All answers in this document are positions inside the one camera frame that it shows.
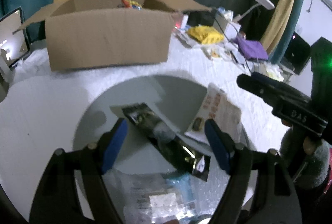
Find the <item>yellow bag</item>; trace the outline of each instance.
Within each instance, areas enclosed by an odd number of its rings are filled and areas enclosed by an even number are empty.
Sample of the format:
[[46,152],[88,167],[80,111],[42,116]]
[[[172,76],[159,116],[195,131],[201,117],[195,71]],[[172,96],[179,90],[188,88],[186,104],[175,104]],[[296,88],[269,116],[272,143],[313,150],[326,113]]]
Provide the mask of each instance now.
[[224,35],[212,26],[195,26],[187,30],[187,34],[200,44],[213,44],[224,40]]

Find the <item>black foil package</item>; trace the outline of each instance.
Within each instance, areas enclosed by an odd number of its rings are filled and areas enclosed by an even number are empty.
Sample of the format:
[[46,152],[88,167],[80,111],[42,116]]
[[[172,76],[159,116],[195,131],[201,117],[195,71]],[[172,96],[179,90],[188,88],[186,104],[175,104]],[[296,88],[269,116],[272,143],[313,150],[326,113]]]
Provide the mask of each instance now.
[[173,167],[208,180],[210,156],[182,141],[145,103],[124,107],[122,111]]

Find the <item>plastic bag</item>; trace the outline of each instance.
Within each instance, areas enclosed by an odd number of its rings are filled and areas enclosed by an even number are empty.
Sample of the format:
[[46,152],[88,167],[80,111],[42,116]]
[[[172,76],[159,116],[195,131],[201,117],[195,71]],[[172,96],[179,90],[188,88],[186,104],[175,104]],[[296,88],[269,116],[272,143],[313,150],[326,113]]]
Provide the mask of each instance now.
[[233,60],[230,51],[217,45],[214,47],[203,46],[202,51],[209,60],[223,60],[229,62]]
[[177,219],[187,224],[197,216],[190,175],[124,174],[116,171],[122,184],[126,223],[163,224]]

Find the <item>purple cloth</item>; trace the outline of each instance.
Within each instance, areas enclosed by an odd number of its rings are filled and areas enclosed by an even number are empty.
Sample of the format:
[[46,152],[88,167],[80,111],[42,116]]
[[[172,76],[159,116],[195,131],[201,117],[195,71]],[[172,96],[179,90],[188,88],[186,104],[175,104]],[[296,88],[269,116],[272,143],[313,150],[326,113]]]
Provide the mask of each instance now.
[[268,60],[269,56],[259,41],[246,40],[236,37],[234,40],[239,46],[239,51],[247,60]]

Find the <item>screw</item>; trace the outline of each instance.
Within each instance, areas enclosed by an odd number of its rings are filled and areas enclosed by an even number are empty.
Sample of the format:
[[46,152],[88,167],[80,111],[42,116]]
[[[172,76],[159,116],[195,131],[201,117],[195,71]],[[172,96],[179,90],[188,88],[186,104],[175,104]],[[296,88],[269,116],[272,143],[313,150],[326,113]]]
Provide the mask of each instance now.
[[272,155],[279,155],[279,152],[278,152],[276,149],[274,149],[274,148],[269,149],[268,152],[269,152],[270,154],[272,154]]
[[88,144],[88,148],[89,148],[90,150],[94,150],[94,149],[96,149],[96,148],[97,148],[97,143],[89,143],[89,144]]
[[237,143],[235,144],[235,148],[238,149],[239,151],[242,151],[244,149],[244,145],[242,143]]
[[62,148],[58,148],[57,150],[54,151],[54,154],[56,155],[61,155],[64,152]]

